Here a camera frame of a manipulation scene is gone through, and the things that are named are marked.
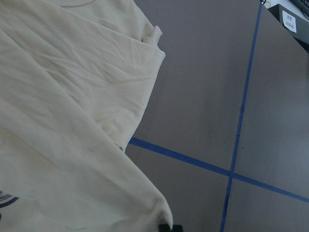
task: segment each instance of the wire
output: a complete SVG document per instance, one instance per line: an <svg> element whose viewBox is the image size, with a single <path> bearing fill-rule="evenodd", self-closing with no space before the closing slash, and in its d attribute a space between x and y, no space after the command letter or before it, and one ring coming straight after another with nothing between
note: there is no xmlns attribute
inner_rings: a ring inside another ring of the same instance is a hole
<svg viewBox="0 0 309 232"><path fill-rule="evenodd" d="M304 16L307 20L309 20L309 18L307 18L307 16L305 16L306 13L303 12L303 9L300 9L300 11L301 11L301 13L303 14L303 16Z"/></svg>

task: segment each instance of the sticker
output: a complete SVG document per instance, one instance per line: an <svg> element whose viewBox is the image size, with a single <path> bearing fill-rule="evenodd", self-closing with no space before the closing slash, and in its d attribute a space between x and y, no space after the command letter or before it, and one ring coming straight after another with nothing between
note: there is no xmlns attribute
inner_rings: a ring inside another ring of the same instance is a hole
<svg viewBox="0 0 309 232"><path fill-rule="evenodd" d="M287 29L296 33L296 19L290 14L282 11L283 23Z"/></svg>

